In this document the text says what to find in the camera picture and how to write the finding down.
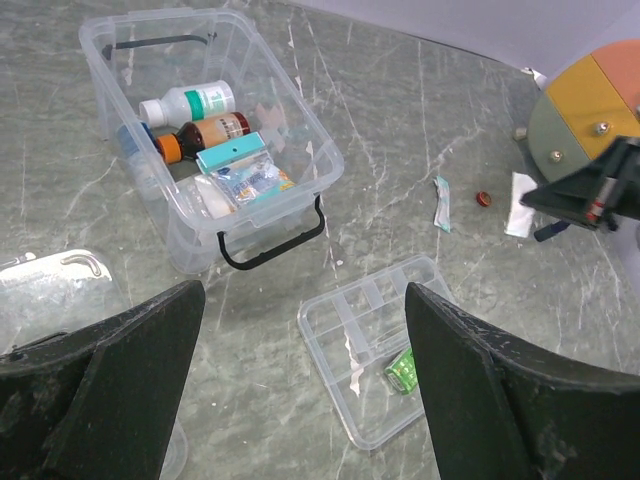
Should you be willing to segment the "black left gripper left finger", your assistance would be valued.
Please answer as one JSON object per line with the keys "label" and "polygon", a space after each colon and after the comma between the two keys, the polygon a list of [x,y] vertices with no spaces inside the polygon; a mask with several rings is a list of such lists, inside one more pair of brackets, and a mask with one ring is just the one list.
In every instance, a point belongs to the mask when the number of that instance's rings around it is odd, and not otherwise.
{"label": "black left gripper left finger", "polygon": [[159,478],[205,303],[187,280],[2,356],[2,478]]}

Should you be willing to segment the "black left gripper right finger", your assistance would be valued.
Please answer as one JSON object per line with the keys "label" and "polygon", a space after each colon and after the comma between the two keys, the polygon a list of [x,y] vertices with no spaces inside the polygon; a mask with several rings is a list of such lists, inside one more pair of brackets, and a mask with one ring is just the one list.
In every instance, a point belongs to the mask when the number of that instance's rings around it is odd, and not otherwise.
{"label": "black left gripper right finger", "polygon": [[405,313],[444,479],[635,479],[639,379],[529,343],[410,283]]}

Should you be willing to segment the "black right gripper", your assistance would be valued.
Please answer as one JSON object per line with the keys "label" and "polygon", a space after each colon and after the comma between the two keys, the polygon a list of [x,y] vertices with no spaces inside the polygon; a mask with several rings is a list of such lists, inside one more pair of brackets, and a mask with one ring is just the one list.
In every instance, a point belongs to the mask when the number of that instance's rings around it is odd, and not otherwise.
{"label": "black right gripper", "polygon": [[521,202],[558,220],[618,230],[617,217],[639,219],[639,138],[618,136],[585,167],[526,193]]}

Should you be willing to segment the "green white medicine box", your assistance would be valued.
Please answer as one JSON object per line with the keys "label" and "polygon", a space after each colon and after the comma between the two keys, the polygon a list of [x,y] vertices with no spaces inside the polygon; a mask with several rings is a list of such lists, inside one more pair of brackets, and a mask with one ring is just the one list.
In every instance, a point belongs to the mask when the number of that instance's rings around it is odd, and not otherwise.
{"label": "green white medicine box", "polygon": [[412,348],[399,352],[385,367],[384,374],[397,392],[402,395],[411,394],[418,386]]}

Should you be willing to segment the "clear compartment tray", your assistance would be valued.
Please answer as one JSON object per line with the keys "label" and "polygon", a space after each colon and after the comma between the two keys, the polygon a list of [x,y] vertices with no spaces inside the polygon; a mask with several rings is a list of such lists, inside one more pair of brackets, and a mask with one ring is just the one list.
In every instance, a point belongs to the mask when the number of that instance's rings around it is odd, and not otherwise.
{"label": "clear compartment tray", "polygon": [[374,450],[424,412],[420,390],[397,392],[384,369],[410,347],[409,283],[450,299],[436,263],[416,255],[306,301],[297,322],[311,359],[351,442]]}

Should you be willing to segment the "brown bottle orange label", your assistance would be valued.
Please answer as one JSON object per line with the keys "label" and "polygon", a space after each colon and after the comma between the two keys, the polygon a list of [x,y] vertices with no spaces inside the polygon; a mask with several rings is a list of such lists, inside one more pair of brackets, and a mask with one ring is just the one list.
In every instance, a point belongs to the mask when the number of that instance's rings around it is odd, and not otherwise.
{"label": "brown bottle orange label", "polygon": [[176,133],[161,135],[156,148],[167,165],[194,161],[196,154],[233,138],[247,135],[251,128],[239,112],[225,113],[185,123]]}

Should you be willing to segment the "clear plastic medicine box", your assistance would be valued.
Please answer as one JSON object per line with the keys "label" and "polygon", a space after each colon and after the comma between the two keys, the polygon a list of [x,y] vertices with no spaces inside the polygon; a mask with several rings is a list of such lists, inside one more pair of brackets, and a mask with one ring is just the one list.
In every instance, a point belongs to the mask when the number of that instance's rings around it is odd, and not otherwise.
{"label": "clear plastic medicine box", "polygon": [[343,157],[243,14],[141,11],[79,39],[103,134],[179,271],[251,270],[323,233],[302,222]]}

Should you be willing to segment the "white bottle green label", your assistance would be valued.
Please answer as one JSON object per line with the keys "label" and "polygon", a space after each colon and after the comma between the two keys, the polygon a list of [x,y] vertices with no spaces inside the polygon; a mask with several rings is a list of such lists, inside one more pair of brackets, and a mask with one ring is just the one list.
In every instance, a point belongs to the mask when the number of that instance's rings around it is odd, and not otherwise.
{"label": "white bottle green label", "polygon": [[234,93],[224,80],[173,87],[162,98],[145,100],[139,104],[139,116],[151,128],[181,127],[188,122],[235,110]]}

